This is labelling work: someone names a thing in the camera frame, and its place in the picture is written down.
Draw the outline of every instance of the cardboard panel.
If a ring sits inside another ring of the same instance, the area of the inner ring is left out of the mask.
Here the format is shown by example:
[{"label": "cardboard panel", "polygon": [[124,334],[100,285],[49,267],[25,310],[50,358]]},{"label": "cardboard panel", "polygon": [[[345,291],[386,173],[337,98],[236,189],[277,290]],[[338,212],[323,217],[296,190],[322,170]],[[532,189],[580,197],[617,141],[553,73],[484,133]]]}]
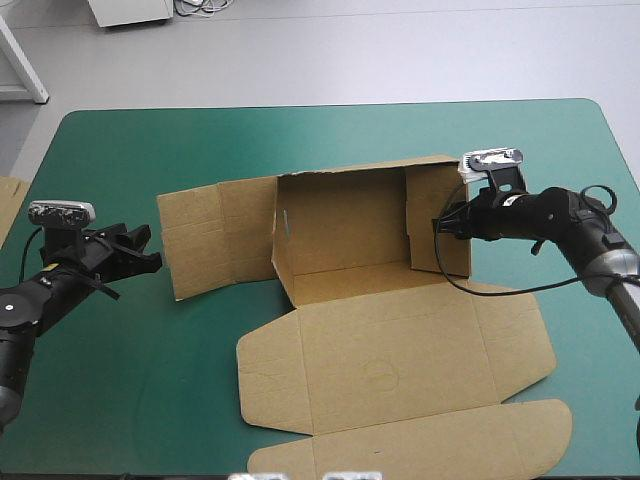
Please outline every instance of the cardboard panel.
[{"label": "cardboard panel", "polygon": [[557,464],[571,428],[559,400],[487,406],[257,450],[248,470],[304,480],[345,470],[380,471],[388,480],[526,480]]},{"label": "cardboard panel", "polygon": [[[298,312],[244,338],[237,349],[238,358],[243,359],[238,365],[240,390],[246,398],[241,403],[242,417],[253,425],[312,433]],[[254,339],[267,348],[253,348]]]},{"label": "cardboard panel", "polygon": [[411,270],[408,261],[295,277],[294,305],[442,283],[442,275]]},{"label": "cardboard panel", "polygon": [[278,179],[294,275],[409,259],[403,169]]},{"label": "cardboard panel", "polygon": [[[460,174],[451,165],[413,166],[406,168],[407,232],[411,243],[411,268],[439,272],[434,253],[433,224],[451,192],[461,183]],[[453,201],[466,200],[466,189]],[[455,275],[471,272],[469,241],[455,240],[453,235],[441,234],[440,252],[443,263]]]},{"label": "cardboard panel", "polygon": [[[300,368],[314,434],[497,404],[555,368],[533,296],[476,302],[440,283],[296,312],[238,343],[240,401],[243,414],[252,413],[244,417],[248,423],[282,428],[299,420],[297,397],[291,408],[281,405],[277,414],[269,409],[274,393],[299,387],[293,379],[302,379]],[[274,332],[294,318],[299,330],[289,327],[288,345],[299,343],[302,357],[287,353],[289,361],[265,367],[272,383],[256,380],[256,359],[264,351],[286,350]],[[289,403],[287,396],[280,402]],[[309,433],[306,425],[291,430]]]},{"label": "cardboard panel", "polygon": [[29,185],[18,178],[0,177],[0,247],[11,230]]},{"label": "cardboard panel", "polygon": [[275,177],[266,177],[158,196],[176,299],[275,277],[275,189]]}]

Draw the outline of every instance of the cardboard flap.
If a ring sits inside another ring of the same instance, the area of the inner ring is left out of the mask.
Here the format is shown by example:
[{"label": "cardboard flap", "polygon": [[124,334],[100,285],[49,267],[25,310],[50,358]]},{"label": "cardboard flap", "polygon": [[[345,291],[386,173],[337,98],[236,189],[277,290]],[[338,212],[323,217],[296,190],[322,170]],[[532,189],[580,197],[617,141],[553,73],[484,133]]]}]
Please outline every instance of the cardboard flap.
[{"label": "cardboard flap", "polygon": [[275,192],[275,177],[266,177],[158,196],[176,299],[275,277],[271,264]]},{"label": "cardboard flap", "polygon": [[[476,290],[496,287],[469,282]],[[546,377],[556,356],[533,295],[471,297],[500,401]]]},{"label": "cardboard flap", "polygon": [[361,163],[359,165],[349,165],[347,167],[329,168],[325,170],[311,170],[299,173],[340,173],[357,172],[359,170],[381,170],[384,168],[411,167],[414,165],[457,165],[458,159],[449,155],[429,155],[426,157],[403,158],[401,160],[388,160],[386,162]]},{"label": "cardboard flap", "polygon": [[27,196],[29,185],[18,178],[0,177],[0,247]]},{"label": "cardboard flap", "polygon": [[238,362],[245,399],[240,403],[242,418],[252,425],[313,433],[298,312],[280,317],[272,328],[242,337],[237,357],[242,359]]},{"label": "cardboard flap", "polygon": [[[460,184],[460,174],[449,165],[408,167],[407,233],[411,248],[411,268],[440,272],[436,261],[432,219],[437,218],[451,192]],[[462,189],[453,202],[464,201],[467,189]],[[471,251],[469,241],[455,240],[448,233],[440,234],[440,254],[447,272],[469,276]]]},{"label": "cardboard flap", "polygon": [[495,405],[264,448],[247,468],[301,480],[353,470],[389,480],[526,480],[558,463],[571,429],[571,412],[559,400]]},{"label": "cardboard flap", "polygon": [[532,296],[486,301],[440,283],[302,306],[238,343],[244,418],[284,428],[307,406],[311,432],[286,429],[320,434],[497,404],[555,357]]}]

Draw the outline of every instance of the cardboard box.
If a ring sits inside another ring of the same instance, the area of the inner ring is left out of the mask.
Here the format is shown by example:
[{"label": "cardboard box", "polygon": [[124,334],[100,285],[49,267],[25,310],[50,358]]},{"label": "cardboard box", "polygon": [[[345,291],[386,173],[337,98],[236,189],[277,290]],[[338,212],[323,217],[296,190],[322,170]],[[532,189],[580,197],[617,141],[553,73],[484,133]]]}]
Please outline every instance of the cardboard box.
[{"label": "cardboard box", "polygon": [[[425,273],[438,271],[431,219],[456,166],[436,155],[160,195],[175,297],[276,278],[274,266],[294,305],[441,282]],[[468,242],[447,237],[448,269],[468,276]]]},{"label": "cardboard box", "polygon": [[571,436],[559,400],[500,404],[556,365],[531,295],[440,283],[304,305],[245,335],[237,356],[245,421],[314,435],[257,450],[250,472],[528,479]]},{"label": "cardboard box", "polygon": [[[562,402],[501,404],[555,368],[534,297],[473,297],[434,273],[456,168],[438,155],[158,197],[176,299],[277,277],[297,307],[239,341],[241,410],[314,436],[256,451],[250,471],[525,479],[561,458]],[[468,242],[441,250],[469,275]]]},{"label": "cardboard box", "polygon": [[29,183],[18,178],[0,177],[0,247],[4,244],[22,202],[29,191]]}]

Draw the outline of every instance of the white cabinet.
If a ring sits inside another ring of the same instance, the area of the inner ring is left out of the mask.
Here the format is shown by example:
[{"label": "white cabinet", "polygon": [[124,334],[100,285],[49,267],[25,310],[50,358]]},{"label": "white cabinet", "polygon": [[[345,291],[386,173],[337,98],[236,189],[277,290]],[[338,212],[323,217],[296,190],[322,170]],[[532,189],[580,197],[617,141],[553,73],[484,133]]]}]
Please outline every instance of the white cabinet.
[{"label": "white cabinet", "polygon": [[101,27],[173,17],[173,0],[89,0]]}]

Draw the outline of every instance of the gray floor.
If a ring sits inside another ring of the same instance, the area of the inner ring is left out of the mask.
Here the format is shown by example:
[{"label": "gray floor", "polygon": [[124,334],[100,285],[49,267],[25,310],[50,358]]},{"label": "gray floor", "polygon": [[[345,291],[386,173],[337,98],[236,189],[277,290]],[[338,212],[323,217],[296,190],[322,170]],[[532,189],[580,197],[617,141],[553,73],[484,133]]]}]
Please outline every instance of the gray floor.
[{"label": "gray floor", "polygon": [[86,0],[0,13],[51,94],[0,104],[0,174],[31,179],[78,109],[586,97],[640,179],[640,2],[236,0],[116,31]]}]

